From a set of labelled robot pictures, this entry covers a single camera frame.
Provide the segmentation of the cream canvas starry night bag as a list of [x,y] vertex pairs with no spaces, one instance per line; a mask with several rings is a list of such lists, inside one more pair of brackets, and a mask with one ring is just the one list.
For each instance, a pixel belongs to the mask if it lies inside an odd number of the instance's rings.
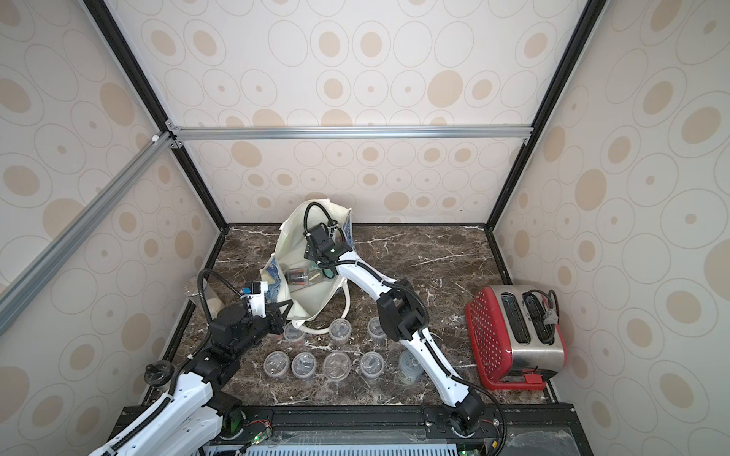
[[296,329],[307,334],[330,332],[328,327],[311,329],[307,323],[321,313],[339,290],[345,294],[342,315],[346,317],[350,309],[348,281],[343,277],[334,277],[331,273],[323,273],[313,260],[305,257],[305,231],[329,220],[336,222],[335,232],[344,233],[342,239],[353,245],[352,210],[328,199],[312,199],[297,206],[281,224],[274,253],[260,270],[262,281],[268,284],[265,302],[292,301],[293,307],[287,319]]

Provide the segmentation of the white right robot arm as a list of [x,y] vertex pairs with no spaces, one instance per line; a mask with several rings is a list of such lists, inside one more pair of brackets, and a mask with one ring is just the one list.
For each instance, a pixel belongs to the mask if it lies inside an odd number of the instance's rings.
[[405,347],[431,378],[442,402],[450,409],[454,431],[462,436],[474,433],[485,404],[475,387],[459,376],[433,341],[428,310],[411,283],[390,279],[363,260],[323,201],[306,203],[302,226],[306,260],[357,285],[376,302],[380,327],[389,340]]

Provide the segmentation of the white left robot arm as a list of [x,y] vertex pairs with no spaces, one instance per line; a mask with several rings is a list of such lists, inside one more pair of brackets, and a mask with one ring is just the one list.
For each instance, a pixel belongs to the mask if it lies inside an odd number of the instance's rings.
[[240,432],[237,401],[222,389],[241,368],[241,358],[270,334],[283,334],[294,301],[266,280],[237,288],[203,269],[198,298],[207,331],[186,362],[171,374],[146,369],[148,384],[168,389],[154,404],[94,455],[193,455],[224,428]]

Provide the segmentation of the large clear seed jar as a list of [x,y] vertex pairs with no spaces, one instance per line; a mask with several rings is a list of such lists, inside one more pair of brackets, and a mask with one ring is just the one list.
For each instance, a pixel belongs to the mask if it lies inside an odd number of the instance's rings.
[[410,351],[403,351],[399,355],[397,378],[402,384],[414,385],[423,374],[423,367]]

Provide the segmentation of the orange seed jar clear lid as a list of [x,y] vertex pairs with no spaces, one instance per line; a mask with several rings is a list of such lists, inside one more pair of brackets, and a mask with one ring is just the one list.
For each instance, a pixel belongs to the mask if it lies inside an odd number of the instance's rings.
[[338,318],[329,327],[330,341],[334,345],[343,345],[349,342],[352,336],[352,325],[346,318]]

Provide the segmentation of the clear seed jar back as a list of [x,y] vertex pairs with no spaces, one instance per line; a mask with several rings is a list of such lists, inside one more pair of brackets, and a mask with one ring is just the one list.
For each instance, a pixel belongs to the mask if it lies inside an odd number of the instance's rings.
[[307,334],[295,327],[292,322],[288,322],[284,327],[283,339],[286,343],[300,346],[306,341]]
[[387,334],[383,330],[380,324],[379,317],[372,317],[367,326],[368,335],[370,337],[370,340],[376,344],[383,346],[387,343]]

